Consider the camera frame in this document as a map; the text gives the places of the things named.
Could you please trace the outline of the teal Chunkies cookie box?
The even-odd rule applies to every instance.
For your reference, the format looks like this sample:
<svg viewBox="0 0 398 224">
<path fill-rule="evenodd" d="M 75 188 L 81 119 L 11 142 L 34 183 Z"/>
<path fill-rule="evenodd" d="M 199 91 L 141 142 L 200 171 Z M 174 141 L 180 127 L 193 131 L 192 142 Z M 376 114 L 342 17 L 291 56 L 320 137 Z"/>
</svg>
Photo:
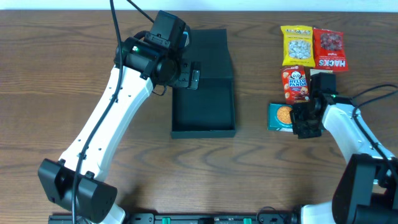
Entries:
<svg viewBox="0 0 398 224">
<path fill-rule="evenodd" d="M 293 132 L 290 112 L 292 105 L 270 103 L 268 107 L 268 130 Z"/>
</svg>

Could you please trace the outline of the red Hello Panda box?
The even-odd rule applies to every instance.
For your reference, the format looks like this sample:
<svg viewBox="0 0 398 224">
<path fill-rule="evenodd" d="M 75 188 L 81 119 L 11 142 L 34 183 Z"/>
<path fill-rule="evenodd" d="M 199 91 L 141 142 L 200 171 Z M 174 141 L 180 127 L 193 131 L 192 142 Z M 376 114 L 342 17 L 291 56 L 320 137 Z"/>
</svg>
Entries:
<svg viewBox="0 0 398 224">
<path fill-rule="evenodd" d="M 310 93 L 303 66 L 285 66 L 281 70 L 281 76 L 287 104 L 292 105 L 309 101 Z"/>
</svg>

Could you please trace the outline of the dark green box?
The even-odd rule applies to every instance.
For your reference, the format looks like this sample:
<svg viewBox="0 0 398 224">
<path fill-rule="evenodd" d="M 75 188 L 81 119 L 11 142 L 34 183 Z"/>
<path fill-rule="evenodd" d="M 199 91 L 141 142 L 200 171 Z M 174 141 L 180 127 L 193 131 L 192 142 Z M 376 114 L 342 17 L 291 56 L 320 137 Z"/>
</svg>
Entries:
<svg viewBox="0 0 398 224">
<path fill-rule="evenodd" d="M 196 90 L 172 90 L 173 139 L 232 138 L 236 134 L 234 71 L 225 29 L 192 30 L 184 58 L 199 63 Z"/>
</svg>

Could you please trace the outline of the brown Pocky box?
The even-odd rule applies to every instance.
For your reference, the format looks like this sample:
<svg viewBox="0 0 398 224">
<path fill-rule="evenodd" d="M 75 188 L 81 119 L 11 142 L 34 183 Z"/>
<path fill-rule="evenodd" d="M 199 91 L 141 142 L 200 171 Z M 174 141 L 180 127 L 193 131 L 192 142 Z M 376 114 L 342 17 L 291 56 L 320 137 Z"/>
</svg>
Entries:
<svg viewBox="0 0 398 224">
<path fill-rule="evenodd" d="M 333 73 L 333 71 L 332 70 L 310 69 L 310 75 L 311 76 L 319 74 L 319 73 Z"/>
</svg>

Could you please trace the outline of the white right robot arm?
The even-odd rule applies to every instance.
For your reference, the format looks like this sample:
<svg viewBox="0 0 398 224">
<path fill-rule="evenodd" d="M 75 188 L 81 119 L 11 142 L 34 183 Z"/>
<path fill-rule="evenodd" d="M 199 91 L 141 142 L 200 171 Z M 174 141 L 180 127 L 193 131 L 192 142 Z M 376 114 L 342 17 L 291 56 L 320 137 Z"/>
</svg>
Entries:
<svg viewBox="0 0 398 224">
<path fill-rule="evenodd" d="M 290 112 L 300 139 L 328 131 L 346 168 L 329 202 L 304 205 L 299 223 L 397 223 L 397 157 L 363 121 L 352 98 L 322 94 Z"/>
</svg>

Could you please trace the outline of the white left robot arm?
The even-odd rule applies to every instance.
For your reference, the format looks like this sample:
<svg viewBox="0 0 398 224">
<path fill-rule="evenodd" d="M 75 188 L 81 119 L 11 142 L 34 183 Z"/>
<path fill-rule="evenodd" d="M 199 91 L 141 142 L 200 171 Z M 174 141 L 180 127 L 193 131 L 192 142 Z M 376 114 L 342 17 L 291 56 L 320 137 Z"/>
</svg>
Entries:
<svg viewBox="0 0 398 224">
<path fill-rule="evenodd" d="M 51 215 L 49 223 L 125 223 L 115 202 L 118 190 L 105 182 L 116 149 L 134 115 L 157 85 L 195 89 L 199 72 L 183 55 L 192 41 L 180 43 L 145 34 L 120 41 L 114 67 L 98 104 L 83 129 L 57 161 L 44 159 L 38 177 L 48 200 L 69 215 Z"/>
</svg>

